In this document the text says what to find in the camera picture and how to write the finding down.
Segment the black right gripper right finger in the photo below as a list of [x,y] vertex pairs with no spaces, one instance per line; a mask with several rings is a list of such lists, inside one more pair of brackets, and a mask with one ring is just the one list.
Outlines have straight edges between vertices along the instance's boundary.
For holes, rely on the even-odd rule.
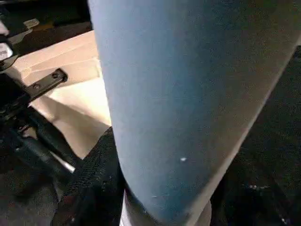
[[301,199],[287,200],[273,181],[242,183],[226,175],[211,197],[212,226],[299,226]]

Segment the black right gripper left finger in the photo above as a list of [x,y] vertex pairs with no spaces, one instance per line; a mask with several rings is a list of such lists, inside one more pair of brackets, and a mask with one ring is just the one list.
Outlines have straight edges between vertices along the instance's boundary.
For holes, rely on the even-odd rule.
[[72,174],[59,202],[61,226],[118,226],[125,181],[112,127]]

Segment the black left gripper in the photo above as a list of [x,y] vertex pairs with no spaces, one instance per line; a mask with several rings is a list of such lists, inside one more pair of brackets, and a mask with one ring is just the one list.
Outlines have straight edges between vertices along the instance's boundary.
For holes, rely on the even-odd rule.
[[45,165],[47,151],[34,138],[24,137],[24,131],[33,125],[38,139],[73,173],[77,156],[61,131],[42,115],[29,116],[30,103],[67,82],[68,75],[58,68],[27,86],[7,72],[16,59],[11,56],[0,61],[0,148],[28,165]]

